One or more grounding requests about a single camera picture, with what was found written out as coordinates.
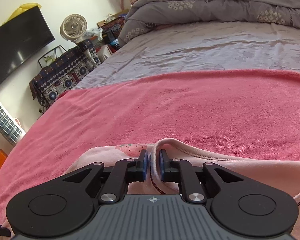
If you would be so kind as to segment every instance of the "yellow plastic bag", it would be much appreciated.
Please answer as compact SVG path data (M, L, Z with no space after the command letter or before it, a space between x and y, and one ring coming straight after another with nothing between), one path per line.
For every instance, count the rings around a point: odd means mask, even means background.
M22 14L23 12L35 7L35 6L38 6L39 9L41 9L41 5L38 4L38 3L34 3L34 2L31 2L31 3L25 3L25 4L22 4L18 7L18 9L16 9L12 14L11 16L9 17L9 19L7 20L10 21L11 19L13 19L14 17L18 16L19 14Z

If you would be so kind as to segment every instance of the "black tv screen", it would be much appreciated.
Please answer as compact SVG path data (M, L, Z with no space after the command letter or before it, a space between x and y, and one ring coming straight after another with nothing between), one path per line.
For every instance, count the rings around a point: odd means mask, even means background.
M31 55L54 40L36 6L0 27L0 84Z

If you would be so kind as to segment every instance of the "pink blanket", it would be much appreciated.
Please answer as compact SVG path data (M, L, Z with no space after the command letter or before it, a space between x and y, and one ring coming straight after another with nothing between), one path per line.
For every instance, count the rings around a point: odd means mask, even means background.
M0 170L0 223L15 194L60 176L88 149L166 137L225 155L300 161L300 73L171 73L68 92Z

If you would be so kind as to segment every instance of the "metal screw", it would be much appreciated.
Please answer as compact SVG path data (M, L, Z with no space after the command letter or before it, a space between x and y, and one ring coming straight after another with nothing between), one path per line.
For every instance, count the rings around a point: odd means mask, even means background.
M117 196L115 194L105 193L101 196L101 199L106 202L111 202L111 201L114 201L116 199L116 197Z
M188 196L188 198L191 199L192 201L202 201L204 200L204 195L200 193L192 193Z

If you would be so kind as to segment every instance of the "bed sheet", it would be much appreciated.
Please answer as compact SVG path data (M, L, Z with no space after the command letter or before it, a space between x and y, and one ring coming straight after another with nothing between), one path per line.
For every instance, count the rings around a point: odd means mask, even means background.
M225 69L300 71L300 30L248 22L174 25L134 38L75 89L163 73Z

